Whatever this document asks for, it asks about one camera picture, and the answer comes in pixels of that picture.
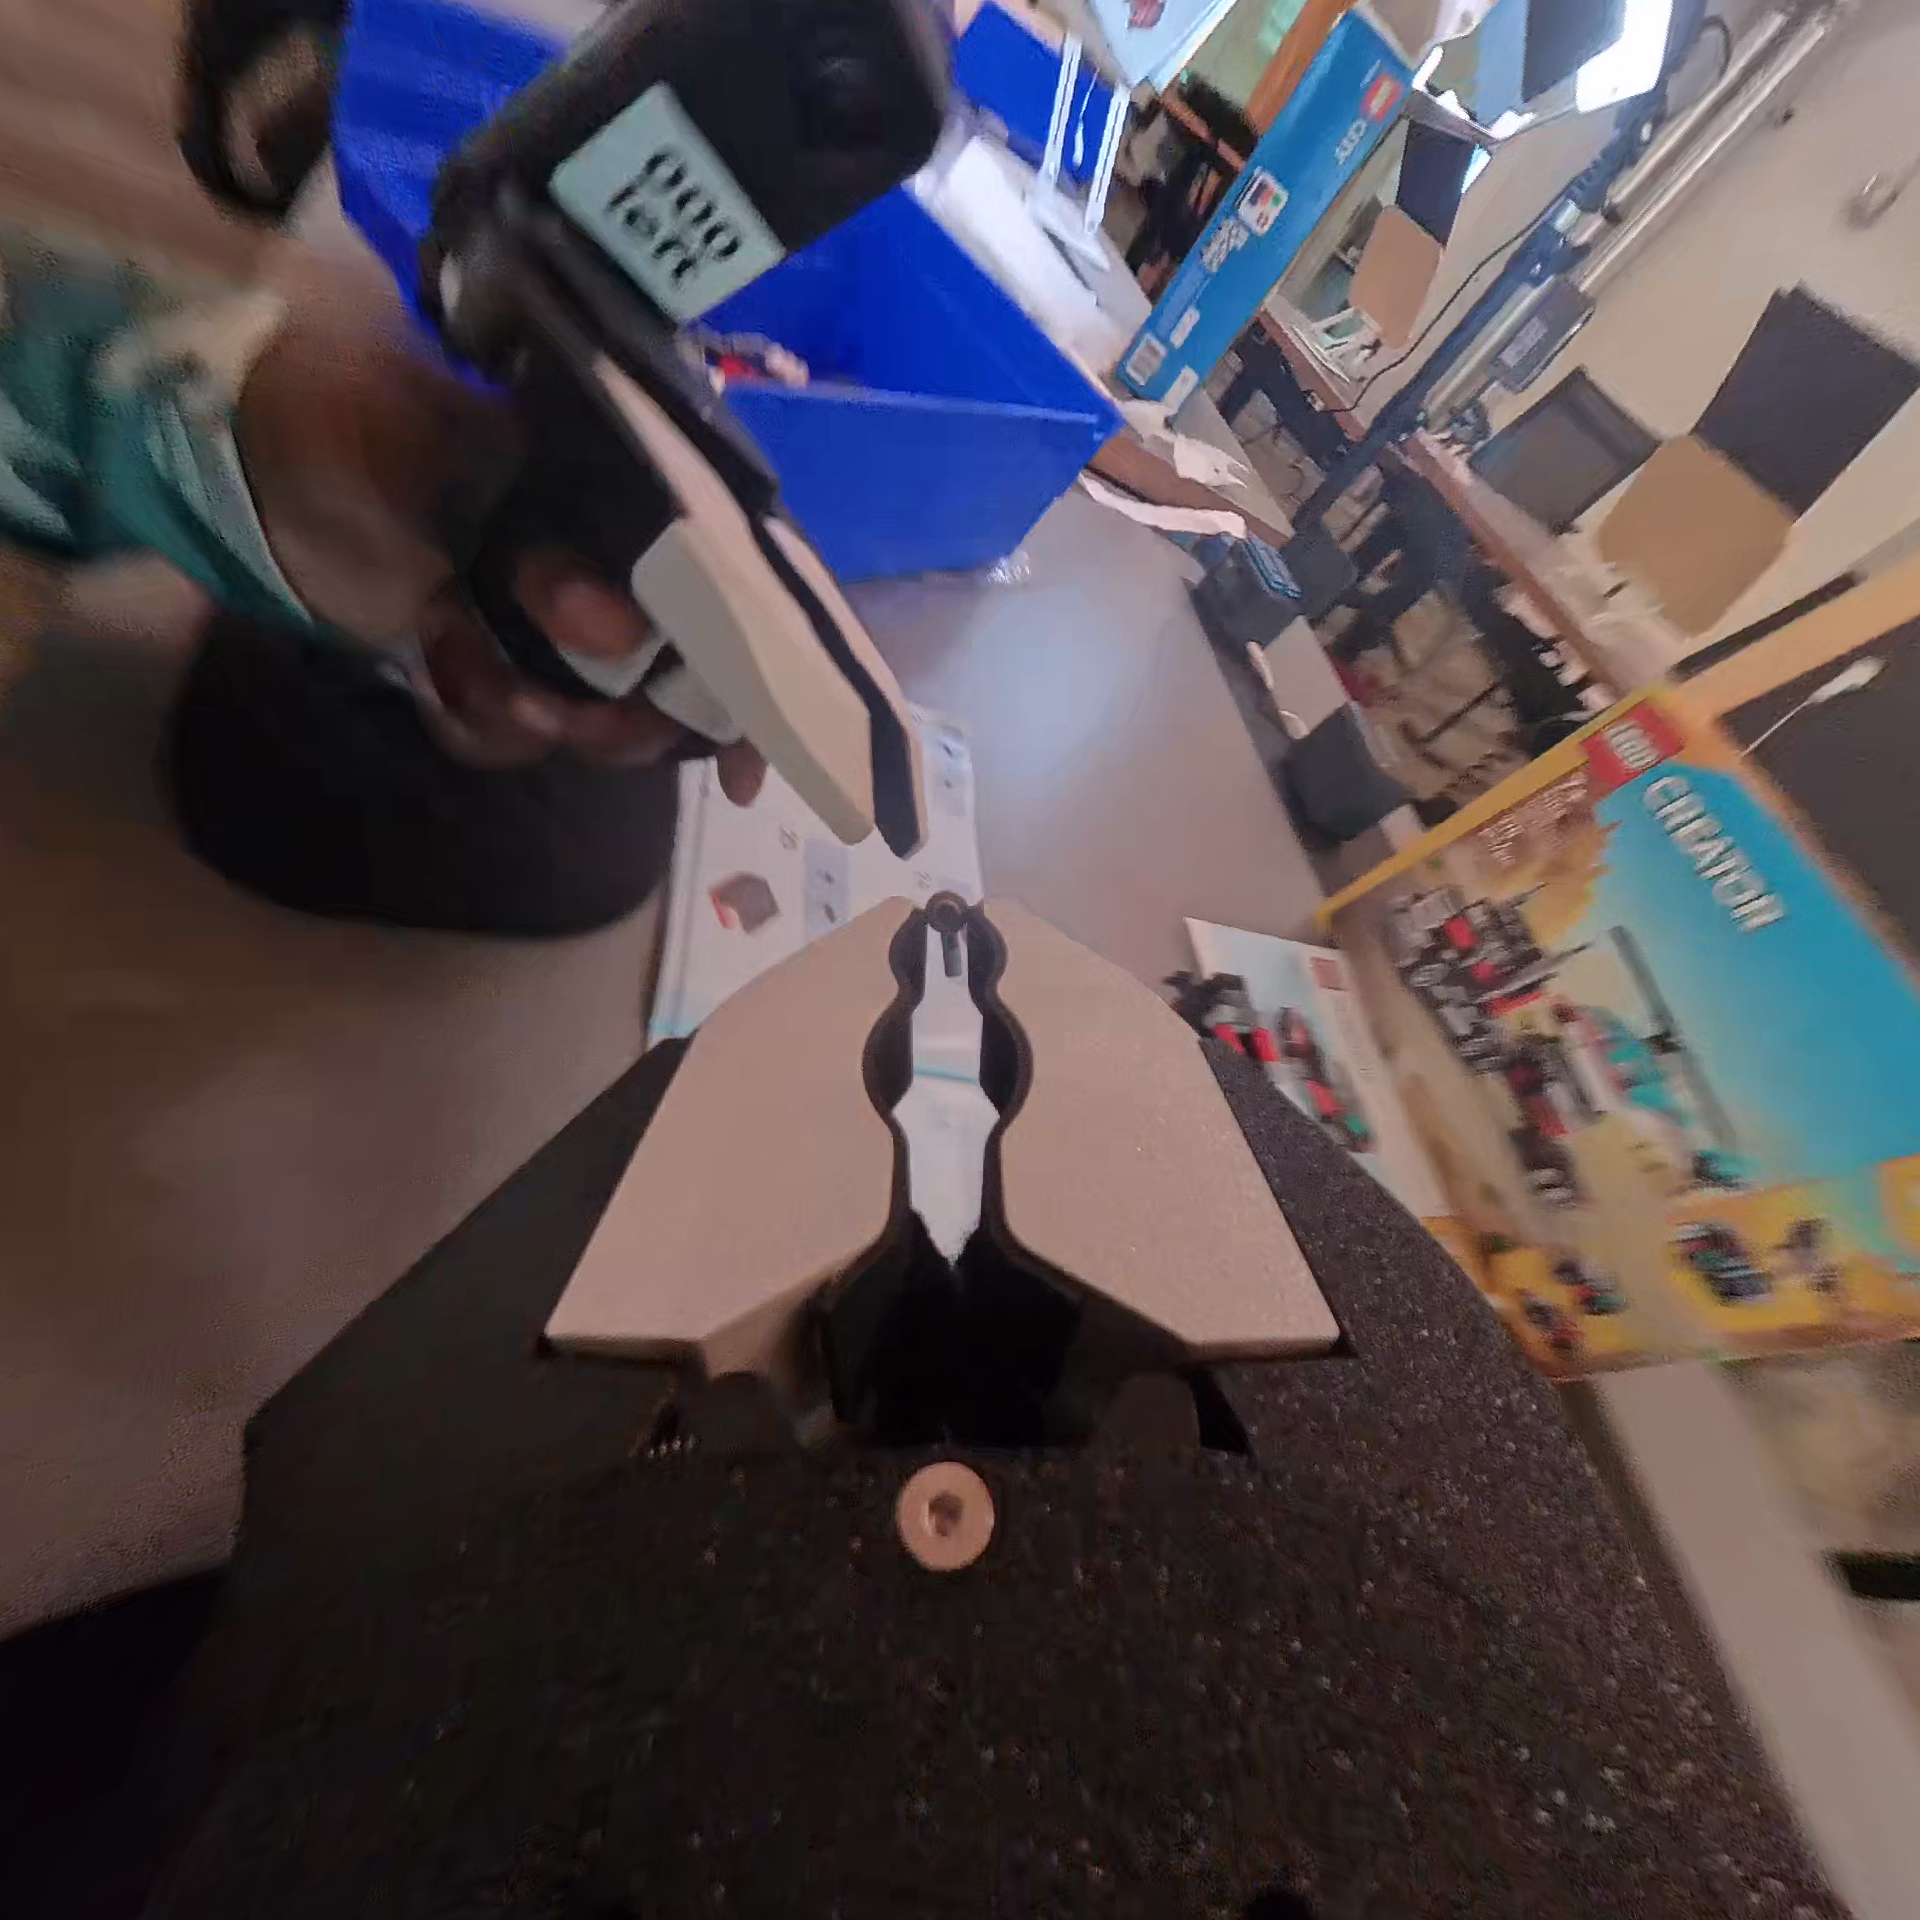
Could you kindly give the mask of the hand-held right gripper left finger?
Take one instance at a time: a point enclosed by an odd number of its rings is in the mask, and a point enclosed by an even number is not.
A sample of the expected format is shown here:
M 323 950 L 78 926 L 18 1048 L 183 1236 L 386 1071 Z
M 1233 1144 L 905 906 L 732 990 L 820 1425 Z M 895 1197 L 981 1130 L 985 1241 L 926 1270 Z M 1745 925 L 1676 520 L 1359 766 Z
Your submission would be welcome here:
M 763 1380 L 881 1438 L 916 1279 L 942 1254 L 897 1119 L 926 922 L 868 907 L 726 998 L 686 1043 L 542 1346 Z

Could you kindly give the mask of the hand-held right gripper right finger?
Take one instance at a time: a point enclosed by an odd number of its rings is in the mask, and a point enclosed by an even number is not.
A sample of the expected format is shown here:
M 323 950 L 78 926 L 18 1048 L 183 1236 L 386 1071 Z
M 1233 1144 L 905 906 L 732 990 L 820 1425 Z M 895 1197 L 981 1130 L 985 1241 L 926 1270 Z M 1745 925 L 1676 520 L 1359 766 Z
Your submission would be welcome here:
M 997 1109 L 963 1256 L 1020 1428 L 1089 1440 L 1133 1380 L 1340 1355 L 1340 1320 L 1198 1033 L 999 898 L 963 917 Z

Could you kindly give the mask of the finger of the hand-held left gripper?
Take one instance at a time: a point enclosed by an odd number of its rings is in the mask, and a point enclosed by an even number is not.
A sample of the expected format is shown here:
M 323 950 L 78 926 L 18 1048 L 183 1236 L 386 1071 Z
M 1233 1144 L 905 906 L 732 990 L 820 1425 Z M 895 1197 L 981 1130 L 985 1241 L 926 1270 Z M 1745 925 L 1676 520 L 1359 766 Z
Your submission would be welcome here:
M 770 769 L 846 847 L 880 827 L 874 735 L 849 603 L 829 568 L 781 516 L 714 534 L 679 520 L 634 564 L 652 630 Z
M 881 843 L 897 860 L 919 854 L 926 838 L 921 735 L 891 667 L 839 577 L 786 516 L 762 516 L 757 545 L 868 716 L 872 811 Z

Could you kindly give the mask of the step-page instruction booklet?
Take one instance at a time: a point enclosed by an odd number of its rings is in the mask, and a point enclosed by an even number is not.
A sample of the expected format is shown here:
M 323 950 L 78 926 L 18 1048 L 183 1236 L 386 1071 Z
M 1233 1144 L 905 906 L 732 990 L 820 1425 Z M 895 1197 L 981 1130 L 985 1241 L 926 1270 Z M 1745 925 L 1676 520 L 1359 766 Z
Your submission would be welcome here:
M 756 802 L 722 797 L 714 766 L 679 766 L 679 827 L 664 894 L 664 940 L 648 1044 L 688 1037 L 732 991 L 887 898 L 936 891 L 981 900 L 972 742 L 930 707 L 908 707 L 921 739 L 926 837 L 897 860 L 880 837 L 839 843 L 769 773 Z M 981 1221 L 993 1104 L 981 1089 L 981 1010 L 963 959 L 926 937 L 916 1014 L 916 1082 L 897 1106 L 910 1206 L 944 1256 Z

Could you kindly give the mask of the toy brick truck model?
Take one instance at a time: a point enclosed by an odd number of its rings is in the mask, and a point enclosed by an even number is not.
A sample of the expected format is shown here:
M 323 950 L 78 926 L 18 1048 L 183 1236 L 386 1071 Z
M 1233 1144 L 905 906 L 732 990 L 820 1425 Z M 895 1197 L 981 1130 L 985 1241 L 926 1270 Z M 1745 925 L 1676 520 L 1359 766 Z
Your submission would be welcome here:
M 1270 1077 L 1285 1074 L 1281 1030 L 1258 1010 L 1239 973 L 1168 973 L 1162 978 L 1174 1010 L 1202 1036 L 1229 1044 Z

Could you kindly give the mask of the small blue plastic bin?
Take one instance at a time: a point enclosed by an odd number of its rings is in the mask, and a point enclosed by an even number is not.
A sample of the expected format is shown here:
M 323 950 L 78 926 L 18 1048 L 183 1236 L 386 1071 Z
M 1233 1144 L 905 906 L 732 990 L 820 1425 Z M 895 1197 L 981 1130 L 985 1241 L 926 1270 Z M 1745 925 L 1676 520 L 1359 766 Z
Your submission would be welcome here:
M 1008 151 L 1035 171 L 1045 161 L 1065 53 L 1065 40 L 1053 40 L 1047 28 L 1047 18 L 1024 2 L 953 2 L 953 90 L 991 115 Z M 1110 107 L 1115 88 L 1085 57 L 1063 135 L 1068 184 L 1090 184 Z

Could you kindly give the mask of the car-cover instruction booklet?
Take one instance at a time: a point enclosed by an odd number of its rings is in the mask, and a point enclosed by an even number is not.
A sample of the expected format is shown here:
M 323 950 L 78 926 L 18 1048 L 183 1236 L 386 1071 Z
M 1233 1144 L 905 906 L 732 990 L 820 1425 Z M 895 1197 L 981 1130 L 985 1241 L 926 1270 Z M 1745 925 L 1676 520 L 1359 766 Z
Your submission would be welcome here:
M 1258 1010 L 1274 1014 L 1285 1074 L 1265 1077 L 1413 1217 L 1448 1217 L 1448 1195 L 1363 1014 L 1344 959 L 1334 946 L 1214 922 L 1188 917 L 1186 926 L 1188 969 L 1244 975 Z

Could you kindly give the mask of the large blue plastic bin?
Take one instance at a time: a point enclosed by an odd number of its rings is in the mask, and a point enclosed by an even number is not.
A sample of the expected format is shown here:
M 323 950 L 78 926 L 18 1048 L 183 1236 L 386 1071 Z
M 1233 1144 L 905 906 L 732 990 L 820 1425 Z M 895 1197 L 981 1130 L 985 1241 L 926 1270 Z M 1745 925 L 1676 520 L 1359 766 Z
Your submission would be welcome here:
M 332 88 L 350 226 L 423 322 L 417 246 L 443 157 L 560 36 L 464 2 L 352 2 Z M 1121 427 L 1117 407 L 925 203 L 897 185 L 701 319 L 807 385 L 726 379 L 783 507 L 849 583 L 1017 556 Z

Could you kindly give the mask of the black mesh cushion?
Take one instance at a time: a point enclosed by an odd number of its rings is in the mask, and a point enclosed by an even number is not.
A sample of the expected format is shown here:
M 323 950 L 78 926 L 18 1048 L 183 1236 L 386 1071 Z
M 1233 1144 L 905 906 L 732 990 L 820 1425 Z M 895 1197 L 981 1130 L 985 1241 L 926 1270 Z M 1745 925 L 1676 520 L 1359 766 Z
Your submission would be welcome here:
M 5 1643 L 5 1918 L 140 1908 L 155 1851 L 140 1769 L 224 1583 L 195 1571 Z
M 604 932 L 669 874 L 679 766 L 474 766 L 370 655 L 218 611 L 156 753 L 194 860 L 286 910 L 483 940 Z

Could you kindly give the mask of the blue toy brick set box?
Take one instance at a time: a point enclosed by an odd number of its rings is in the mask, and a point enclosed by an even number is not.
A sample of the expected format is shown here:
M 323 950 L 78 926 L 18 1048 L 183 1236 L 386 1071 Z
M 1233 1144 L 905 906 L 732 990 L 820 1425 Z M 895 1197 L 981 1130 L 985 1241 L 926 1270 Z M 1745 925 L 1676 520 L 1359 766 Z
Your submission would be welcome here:
M 1342 13 L 1117 358 L 1130 399 L 1186 405 L 1399 125 L 1410 75 L 1367 2 Z

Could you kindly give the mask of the wood-framed black board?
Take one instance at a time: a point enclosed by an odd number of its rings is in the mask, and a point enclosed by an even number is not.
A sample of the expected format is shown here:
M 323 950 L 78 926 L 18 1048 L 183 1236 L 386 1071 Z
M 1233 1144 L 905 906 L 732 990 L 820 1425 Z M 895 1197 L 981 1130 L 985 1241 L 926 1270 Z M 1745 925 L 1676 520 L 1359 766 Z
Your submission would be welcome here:
M 1916 550 L 1676 678 L 1916 959 Z

